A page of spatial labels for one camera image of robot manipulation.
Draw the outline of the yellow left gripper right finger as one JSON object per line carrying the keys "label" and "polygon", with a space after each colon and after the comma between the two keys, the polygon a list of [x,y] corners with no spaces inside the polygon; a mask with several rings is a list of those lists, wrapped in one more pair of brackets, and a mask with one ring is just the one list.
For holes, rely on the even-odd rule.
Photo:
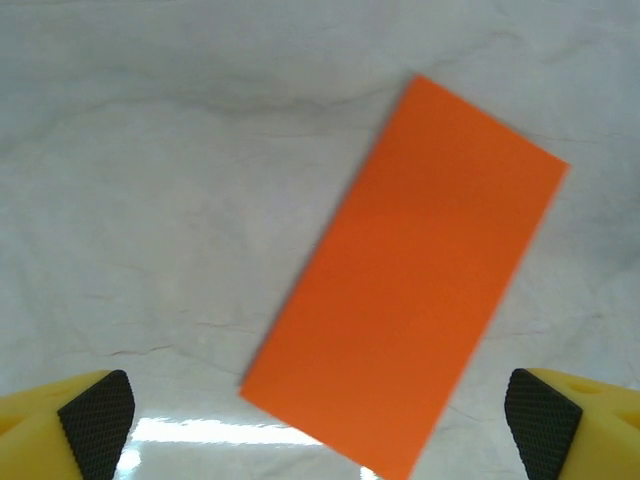
{"label": "yellow left gripper right finger", "polygon": [[640,480],[640,391],[518,368],[504,411],[528,480]]}

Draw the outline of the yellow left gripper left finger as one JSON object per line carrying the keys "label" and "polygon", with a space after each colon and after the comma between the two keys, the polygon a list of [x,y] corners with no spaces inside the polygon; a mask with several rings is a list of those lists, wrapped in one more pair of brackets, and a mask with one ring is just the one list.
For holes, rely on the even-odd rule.
{"label": "yellow left gripper left finger", "polygon": [[0,396],[0,480],[113,480],[134,411],[122,370]]}

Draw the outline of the orange paper sheet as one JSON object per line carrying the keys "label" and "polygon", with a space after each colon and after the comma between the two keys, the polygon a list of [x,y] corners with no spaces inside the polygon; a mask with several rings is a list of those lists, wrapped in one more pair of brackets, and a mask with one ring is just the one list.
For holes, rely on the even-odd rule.
{"label": "orange paper sheet", "polygon": [[567,169],[413,78],[242,397],[384,480],[408,480]]}

